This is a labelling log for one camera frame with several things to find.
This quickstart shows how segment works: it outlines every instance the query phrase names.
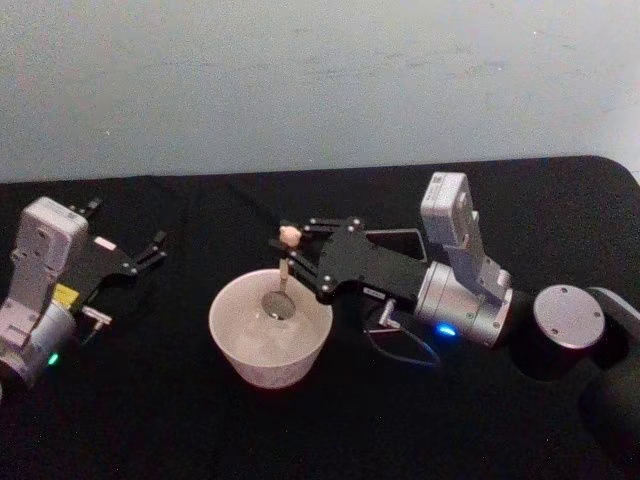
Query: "wire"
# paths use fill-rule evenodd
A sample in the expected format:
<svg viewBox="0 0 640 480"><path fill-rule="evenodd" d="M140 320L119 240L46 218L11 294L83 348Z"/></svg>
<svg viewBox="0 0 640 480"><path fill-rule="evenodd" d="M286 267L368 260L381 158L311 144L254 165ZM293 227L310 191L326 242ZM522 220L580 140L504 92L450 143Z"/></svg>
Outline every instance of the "wire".
<svg viewBox="0 0 640 480"><path fill-rule="evenodd" d="M384 348L382 348L378 344L378 342L376 342L374 340L374 338L371 335L371 332L369 331L368 328L365 329L365 333L367 334L367 338L369 339L369 342L371 343L371 346L378 353L380 353L381 355L384 355L387 358L390 358L392 360L396 360L398 362L410 363L412 365L418 365L418 366L426 367L426 368L440 368L442 366L442 361L440 360L440 357L435 352L435 350L433 350L433 348L431 348L431 346L428 343L426 343L424 340L422 340L420 337L418 337L415 333L412 333L409 330L407 330L402 325L399 326L399 330L402 333L404 333L406 336L408 336L411 340L416 342L420 347L422 347L431 356L433 361L419 360L417 358L405 357L405 356L402 356L402 355L396 355L395 353L391 353L388 350L385 350Z"/></svg>
<svg viewBox="0 0 640 480"><path fill-rule="evenodd" d="M85 338L80 343L80 346L84 347L87 343L89 343L91 340L93 340L93 337L95 337L97 333L98 333L98 330L92 330L91 333L89 335L87 335L87 338Z"/></svg>

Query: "black tablecloth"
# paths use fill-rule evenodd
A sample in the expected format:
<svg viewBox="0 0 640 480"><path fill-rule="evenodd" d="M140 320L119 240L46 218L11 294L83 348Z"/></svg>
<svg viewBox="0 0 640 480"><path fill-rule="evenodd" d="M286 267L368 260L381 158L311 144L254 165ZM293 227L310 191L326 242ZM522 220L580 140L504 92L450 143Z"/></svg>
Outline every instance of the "black tablecloth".
<svg viewBox="0 0 640 480"><path fill-rule="evenodd" d="M162 228L170 257L136 289L100 297L112 328L0 409L2 476L617 478L576 410L597 374L589 362L543 384L505 352L440 341L445 368L433 374L379 356L336 318L310 374L266 392L213 344L212 299L238 275L275 266L267 239L280 218L422 228L436 170L467 173L487 253L516 288L599 285L640 305L640 188L601 158L3 185L2 295L20 211L41 195L102 196L93 233L135 252Z"/></svg>

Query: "metal spoon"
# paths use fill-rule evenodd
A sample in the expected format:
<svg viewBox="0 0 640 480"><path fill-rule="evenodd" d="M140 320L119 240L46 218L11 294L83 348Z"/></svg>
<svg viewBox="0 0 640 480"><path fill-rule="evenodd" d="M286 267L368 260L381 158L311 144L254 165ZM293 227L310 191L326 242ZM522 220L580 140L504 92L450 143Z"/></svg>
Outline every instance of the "metal spoon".
<svg viewBox="0 0 640 480"><path fill-rule="evenodd" d="M267 315L276 320L287 320L296 313L296 305L291 297L285 293L289 267L286 260L280 261L280 290L267 292L262 297L262 308Z"/></svg>

